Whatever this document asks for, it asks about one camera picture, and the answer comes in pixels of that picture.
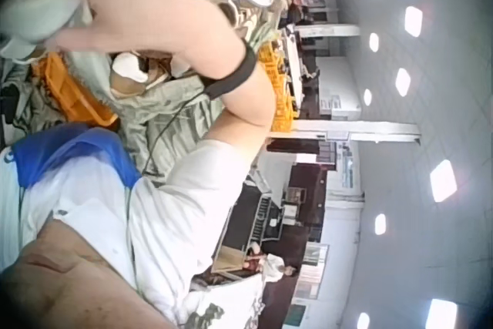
black wristband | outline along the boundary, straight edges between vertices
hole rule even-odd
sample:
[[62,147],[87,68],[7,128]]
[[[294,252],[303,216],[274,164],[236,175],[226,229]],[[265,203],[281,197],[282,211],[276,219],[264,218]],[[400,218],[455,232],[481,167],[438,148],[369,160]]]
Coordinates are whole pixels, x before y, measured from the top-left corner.
[[205,86],[204,92],[209,96],[210,100],[214,100],[228,92],[232,92],[247,81],[252,75],[253,70],[257,65],[257,56],[245,40],[243,40],[243,44],[246,49],[245,58],[243,58],[243,61],[233,73],[221,80],[200,76],[200,79]]

table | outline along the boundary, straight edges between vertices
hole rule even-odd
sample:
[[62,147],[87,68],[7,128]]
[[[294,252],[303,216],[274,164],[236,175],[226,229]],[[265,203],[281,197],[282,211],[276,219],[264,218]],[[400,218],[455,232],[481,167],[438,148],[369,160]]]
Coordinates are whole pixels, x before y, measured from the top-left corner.
[[[287,35],[286,29],[290,30],[290,35]],[[301,108],[301,102],[303,101],[303,83],[301,82],[301,64],[300,57],[298,55],[298,48],[296,44],[296,36],[294,35],[294,27],[288,25],[286,29],[282,30],[283,50],[286,52],[287,61],[290,64],[290,75],[293,81],[294,101],[298,109]]]

ceiling light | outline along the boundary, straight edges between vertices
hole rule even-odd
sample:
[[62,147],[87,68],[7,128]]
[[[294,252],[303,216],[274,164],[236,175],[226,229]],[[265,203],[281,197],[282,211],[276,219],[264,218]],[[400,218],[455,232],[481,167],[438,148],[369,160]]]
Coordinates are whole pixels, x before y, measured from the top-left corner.
[[371,91],[368,89],[365,89],[364,94],[363,94],[364,104],[369,106],[371,104],[371,98],[372,98]]
[[384,214],[375,217],[375,234],[382,235],[387,231],[387,218]]
[[431,171],[430,181],[433,198],[437,203],[446,200],[457,191],[454,170],[448,159],[442,161]]
[[457,304],[448,300],[432,300],[426,329],[454,329]]
[[378,38],[378,35],[372,32],[370,34],[370,49],[373,52],[377,52],[378,48],[380,46],[380,38]]
[[417,38],[421,34],[421,24],[423,23],[423,12],[415,7],[406,8],[404,17],[404,28],[407,32]]
[[368,314],[365,314],[364,312],[361,313],[360,318],[357,319],[357,329],[368,329],[370,326],[370,317]]
[[397,88],[401,96],[406,96],[411,84],[411,77],[405,69],[399,69],[397,72],[397,78],[395,79],[395,87]]

white garment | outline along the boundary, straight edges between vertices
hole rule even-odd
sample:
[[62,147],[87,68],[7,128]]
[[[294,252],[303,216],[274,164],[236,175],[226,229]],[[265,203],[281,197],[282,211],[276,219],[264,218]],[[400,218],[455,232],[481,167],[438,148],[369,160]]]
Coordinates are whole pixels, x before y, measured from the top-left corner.
[[18,200],[17,166],[10,148],[0,153],[0,273],[18,257]]
[[140,70],[139,57],[129,52],[118,54],[111,68],[120,76],[141,82],[142,84],[149,79],[149,75]]
[[284,267],[284,260],[273,254],[268,254],[265,263],[263,264],[263,275],[267,283],[275,283],[279,281],[284,273],[280,269]]
[[[249,164],[235,148],[204,140],[176,164],[165,186],[157,189],[142,178],[128,198],[103,153],[71,159],[26,190],[18,253],[37,237],[53,212],[55,219],[77,231],[149,303],[176,322],[193,275],[212,263],[248,170]],[[127,237],[134,246],[136,275]],[[0,240],[2,250],[10,247],[5,243],[6,239]],[[0,260],[0,271],[8,266],[5,262]]]

white sleeve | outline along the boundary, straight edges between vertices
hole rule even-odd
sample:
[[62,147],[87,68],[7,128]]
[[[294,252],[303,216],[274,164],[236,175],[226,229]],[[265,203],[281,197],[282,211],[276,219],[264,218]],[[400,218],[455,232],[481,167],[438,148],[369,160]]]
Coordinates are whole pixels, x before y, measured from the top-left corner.
[[165,186],[157,189],[148,180],[136,184],[130,233],[137,284],[168,318],[188,294],[193,275],[212,263],[249,169],[233,146],[204,140],[175,165]]

